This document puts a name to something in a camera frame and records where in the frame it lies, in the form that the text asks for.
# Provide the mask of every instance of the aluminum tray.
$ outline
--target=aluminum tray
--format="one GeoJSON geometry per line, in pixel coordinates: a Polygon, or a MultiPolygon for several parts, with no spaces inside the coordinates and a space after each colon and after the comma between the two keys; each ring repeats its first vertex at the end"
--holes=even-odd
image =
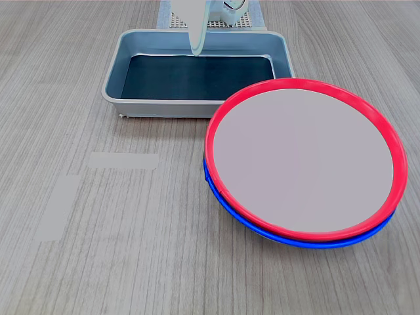
{"type": "MultiPolygon", "coordinates": [[[[192,56],[188,32],[129,30],[121,34],[102,87],[102,96],[115,106],[119,115],[210,118],[224,102],[224,100],[123,98],[131,59],[139,55],[192,56]]],[[[273,77],[294,77],[285,40],[280,34],[272,31],[208,31],[202,56],[260,56],[269,59],[273,77]]]]}

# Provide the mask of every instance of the tray rim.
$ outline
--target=tray rim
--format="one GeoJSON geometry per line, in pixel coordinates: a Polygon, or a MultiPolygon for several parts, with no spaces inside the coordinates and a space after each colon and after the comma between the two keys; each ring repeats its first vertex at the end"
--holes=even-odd
{"type": "MultiPolygon", "coordinates": [[[[105,75],[105,80],[104,83],[102,84],[102,88],[101,88],[101,94],[102,97],[107,100],[109,103],[112,104],[120,104],[120,105],[170,105],[170,106],[182,106],[182,105],[195,105],[195,106],[199,106],[199,105],[216,105],[216,106],[220,106],[221,104],[223,104],[223,100],[146,100],[146,99],[124,99],[124,98],[113,98],[110,97],[108,95],[108,93],[106,92],[106,88],[108,86],[109,80],[110,80],[110,76],[112,73],[112,70],[115,66],[115,61],[121,46],[121,42],[123,41],[123,38],[127,35],[129,35],[130,33],[137,33],[137,32],[142,32],[142,33],[188,33],[187,29],[164,29],[164,30],[159,30],[159,29],[131,29],[131,30],[127,30],[125,32],[123,32],[117,40],[117,45],[114,49],[114,53],[112,55],[112,59],[110,62],[110,65],[108,66],[108,70],[106,72],[105,75]]],[[[291,64],[291,59],[290,59],[290,54],[289,54],[289,49],[286,45],[286,41],[284,36],[282,36],[281,34],[274,32],[274,31],[267,31],[267,30],[208,30],[207,33],[252,33],[252,34],[256,34],[256,33],[260,33],[260,34],[270,34],[276,37],[279,37],[282,42],[283,42],[283,46],[284,46],[284,51],[286,54],[286,58],[287,58],[287,65],[289,66],[289,70],[291,73],[291,77],[295,77],[295,72],[293,69],[293,66],[291,64]]]]}

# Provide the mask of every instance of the gray tape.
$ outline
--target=gray tape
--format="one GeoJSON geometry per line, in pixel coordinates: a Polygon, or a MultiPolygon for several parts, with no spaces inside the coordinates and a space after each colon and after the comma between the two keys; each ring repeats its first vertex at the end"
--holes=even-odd
{"type": "Polygon", "coordinates": [[[93,152],[89,161],[92,169],[155,169],[157,154],[93,152]]]}
{"type": "Polygon", "coordinates": [[[61,239],[73,206],[79,181],[79,176],[61,176],[58,178],[35,233],[35,241],[49,242],[61,239]]]}

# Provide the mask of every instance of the wooden table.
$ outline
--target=wooden table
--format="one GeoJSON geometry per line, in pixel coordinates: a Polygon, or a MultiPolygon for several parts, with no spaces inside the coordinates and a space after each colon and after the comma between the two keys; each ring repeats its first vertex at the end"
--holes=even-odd
{"type": "Polygon", "coordinates": [[[298,77],[370,101],[399,132],[406,194],[338,250],[268,241],[202,172],[204,119],[123,119],[100,88],[118,36],[158,1],[0,2],[0,314],[418,314],[420,3],[263,1],[298,77]],[[154,171],[91,152],[159,154],[154,171]],[[33,237],[60,175],[81,182],[61,240],[33,237]]]}

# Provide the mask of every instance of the stacked plates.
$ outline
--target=stacked plates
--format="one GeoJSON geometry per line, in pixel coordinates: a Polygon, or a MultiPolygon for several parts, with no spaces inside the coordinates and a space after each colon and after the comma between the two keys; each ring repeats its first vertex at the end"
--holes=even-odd
{"type": "Polygon", "coordinates": [[[246,87],[217,110],[204,172],[246,227],[318,249],[382,229],[408,177],[402,143],[373,106],[339,87],[295,78],[246,87]]]}

